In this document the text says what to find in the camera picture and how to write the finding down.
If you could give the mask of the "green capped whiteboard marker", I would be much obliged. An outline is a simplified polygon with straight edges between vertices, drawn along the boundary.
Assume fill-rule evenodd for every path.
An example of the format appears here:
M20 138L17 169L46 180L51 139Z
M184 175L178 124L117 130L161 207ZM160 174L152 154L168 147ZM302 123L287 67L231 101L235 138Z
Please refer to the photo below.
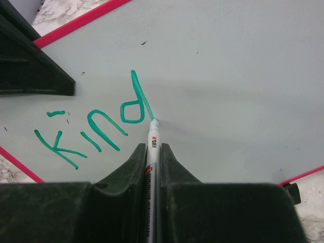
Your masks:
M144 171L146 195L144 198L144 218L142 241L157 242L157 195L158 171L160 162L160 133L157 119L150 122L147 138L146 164Z

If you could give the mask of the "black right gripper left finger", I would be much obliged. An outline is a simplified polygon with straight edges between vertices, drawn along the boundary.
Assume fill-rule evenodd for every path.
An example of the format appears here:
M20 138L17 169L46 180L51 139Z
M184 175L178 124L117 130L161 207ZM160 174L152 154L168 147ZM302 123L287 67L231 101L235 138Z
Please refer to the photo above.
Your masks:
M146 146L92 184L1 186L1 242L136 242Z

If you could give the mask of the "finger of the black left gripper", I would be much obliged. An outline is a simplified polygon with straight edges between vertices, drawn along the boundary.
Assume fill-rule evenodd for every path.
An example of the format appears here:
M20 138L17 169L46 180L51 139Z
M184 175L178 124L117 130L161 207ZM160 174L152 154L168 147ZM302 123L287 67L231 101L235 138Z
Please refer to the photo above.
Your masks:
M74 95L75 81L34 44L39 37L9 1L1 1L2 95Z

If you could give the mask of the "pink framed whiteboard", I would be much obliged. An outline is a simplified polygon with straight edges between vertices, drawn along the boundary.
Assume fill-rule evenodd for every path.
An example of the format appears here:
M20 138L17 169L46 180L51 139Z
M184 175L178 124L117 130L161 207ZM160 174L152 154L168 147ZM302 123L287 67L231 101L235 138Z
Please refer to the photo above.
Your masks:
M37 39L73 96L1 96L1 155L96 182L161 140L203 182L323 169L323 1L108 1Z

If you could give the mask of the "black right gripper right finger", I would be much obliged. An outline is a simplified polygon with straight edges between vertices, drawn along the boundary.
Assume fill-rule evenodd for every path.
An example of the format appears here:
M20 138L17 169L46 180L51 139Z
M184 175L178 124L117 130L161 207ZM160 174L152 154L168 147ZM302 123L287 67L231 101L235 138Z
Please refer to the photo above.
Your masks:
M268 183L204 184L160 150L162 242L306 242L288 193Z

